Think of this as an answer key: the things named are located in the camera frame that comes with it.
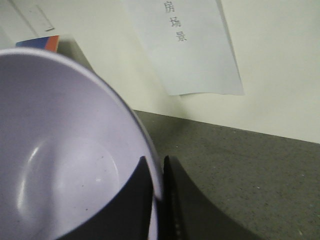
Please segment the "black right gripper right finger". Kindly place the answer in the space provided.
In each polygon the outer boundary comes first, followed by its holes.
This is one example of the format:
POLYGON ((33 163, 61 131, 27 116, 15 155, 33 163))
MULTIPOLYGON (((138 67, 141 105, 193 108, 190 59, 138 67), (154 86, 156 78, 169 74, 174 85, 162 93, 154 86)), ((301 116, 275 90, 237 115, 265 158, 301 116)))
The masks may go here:
POLYGON ((163 201, 158 205, 160 240, 259 240, 216 207, 196 186, 177 157, 163 162, 163 201))

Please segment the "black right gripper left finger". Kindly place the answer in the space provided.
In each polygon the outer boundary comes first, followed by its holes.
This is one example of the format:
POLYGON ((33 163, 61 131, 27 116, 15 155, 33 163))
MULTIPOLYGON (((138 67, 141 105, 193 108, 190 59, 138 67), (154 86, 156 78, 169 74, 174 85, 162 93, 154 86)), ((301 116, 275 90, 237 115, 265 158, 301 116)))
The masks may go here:
POLYGON ((147 160, 139 162, 122 189, 97 214, 61 240, 146 240, 149 235, 153 183, 147 160))

